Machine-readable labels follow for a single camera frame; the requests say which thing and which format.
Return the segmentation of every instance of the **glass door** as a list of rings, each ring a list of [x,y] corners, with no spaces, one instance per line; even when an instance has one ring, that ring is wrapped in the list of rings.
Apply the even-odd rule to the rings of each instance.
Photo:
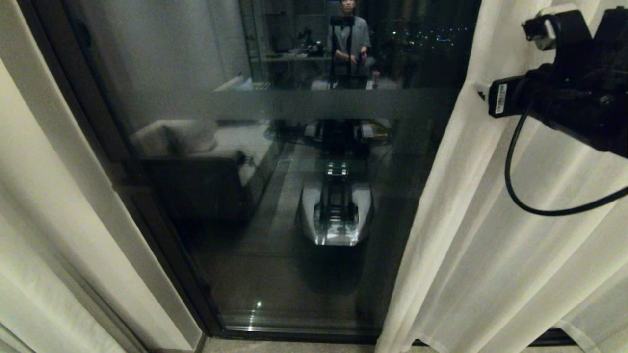
[[[480,1],[59,4],[212,333],[377,337]]]

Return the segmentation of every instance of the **tile floor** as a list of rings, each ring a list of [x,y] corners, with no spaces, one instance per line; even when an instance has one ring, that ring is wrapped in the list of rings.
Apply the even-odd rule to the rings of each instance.
[[[309,344],[208,339],[203,353],[372,353],[373,345]],[[429,347],[413,347],[410,353],[436,353]],[[583,353],[577,346],[531,347],[523,353]]]

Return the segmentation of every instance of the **label sticker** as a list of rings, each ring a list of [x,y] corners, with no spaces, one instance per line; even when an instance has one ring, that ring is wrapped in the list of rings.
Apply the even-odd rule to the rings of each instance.
[[[504,107],[506,106],[507,89],[508,84],[499,85],[499,90],[497,91],[497,105],[495,106],[495,114],[502,114],[504,112]]]

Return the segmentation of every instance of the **door frame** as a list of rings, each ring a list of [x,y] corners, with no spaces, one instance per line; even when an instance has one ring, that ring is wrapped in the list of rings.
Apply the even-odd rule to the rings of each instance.
[[[114,119],[88,56],[80,46],[63,0],[17,0],[35,41],[79,127],[112,181],[149,247],[201,330],[210,337],[291,342],[375,344],[376,335],[294,334],[227,330],[217,305],[196,276],[173,224],[154,188],[131,153]],[[425,345],[419,340],[415,345]],[[530,346],[576,345],[562,330],[551,329]]]

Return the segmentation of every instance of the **white wall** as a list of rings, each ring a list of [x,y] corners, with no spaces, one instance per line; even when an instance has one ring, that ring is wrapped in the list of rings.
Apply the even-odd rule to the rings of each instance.
[[[240,73],[251,76],[236,0],[67,4],[72,16],[85,23],[92,39],[87,53],[115,113],[131,132],[148,123],[124,110],[125,101],[136,95],[211,91]]]
[[[112,190],[15,0],[0,2],[0,58],[21,94],[1,108],[4,186],[148,348],[194,349],[199,327]]]

